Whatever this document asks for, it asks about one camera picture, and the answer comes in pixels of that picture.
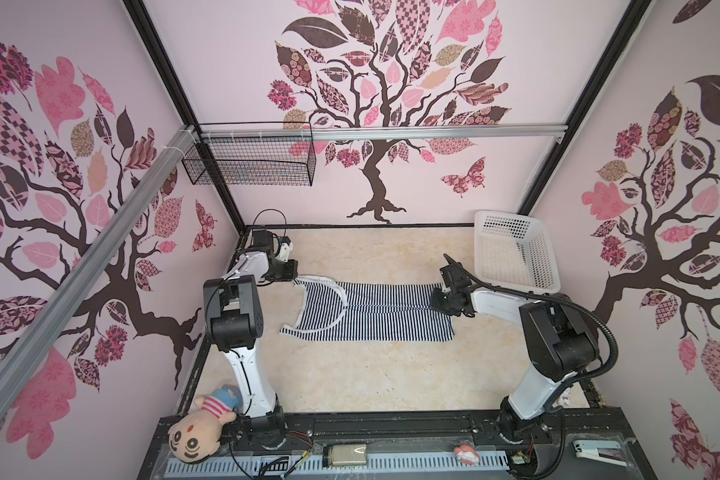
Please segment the navy striped tank top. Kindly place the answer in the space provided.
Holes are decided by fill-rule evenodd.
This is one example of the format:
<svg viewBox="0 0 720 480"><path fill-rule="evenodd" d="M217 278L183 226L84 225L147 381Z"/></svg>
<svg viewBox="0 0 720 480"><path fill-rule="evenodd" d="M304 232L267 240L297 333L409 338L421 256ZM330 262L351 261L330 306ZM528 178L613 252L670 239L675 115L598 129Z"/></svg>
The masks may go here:
<svg viewBox="0 0 720 480"><path fill-rule="evenodd" d="M300 276L304 302L280 333L319 342L448 342L451 318L430 307L437 284L364 284Z"/></svg>

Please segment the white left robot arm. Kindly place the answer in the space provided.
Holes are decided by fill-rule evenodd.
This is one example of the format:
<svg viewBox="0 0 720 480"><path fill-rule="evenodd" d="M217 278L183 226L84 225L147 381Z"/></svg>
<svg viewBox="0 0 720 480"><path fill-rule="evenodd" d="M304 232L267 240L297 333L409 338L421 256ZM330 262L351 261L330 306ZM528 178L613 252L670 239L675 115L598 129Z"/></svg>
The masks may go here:
<svg viewBox="0 0 720 480"><path fill-rule="evenodd" d="M235 253L229 270L203 285L207 336L233 369L241 393L239 414L252 431L285 431L277 394L258 365L257 341L264 333L258 289L295 279L298 262L291 252L288 236L255 230L251 244Z"/></svg>

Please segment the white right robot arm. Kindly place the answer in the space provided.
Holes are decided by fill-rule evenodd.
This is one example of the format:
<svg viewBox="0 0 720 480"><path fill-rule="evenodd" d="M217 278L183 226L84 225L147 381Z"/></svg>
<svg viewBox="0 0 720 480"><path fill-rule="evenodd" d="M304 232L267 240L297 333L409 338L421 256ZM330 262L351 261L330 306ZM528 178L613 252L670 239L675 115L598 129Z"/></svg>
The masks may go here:
<svg viewBox="0 0 720 480"><path fill-rule="evenodd" d="M521 326L530 361L515 390L505 397L497 419L505 441L530 435L560 395L587 373L600 356L593 312L564 294L520 291L482 281L445 255L442 285L430 297L433 310L452 317L478 314L500 317Z"/></svg>

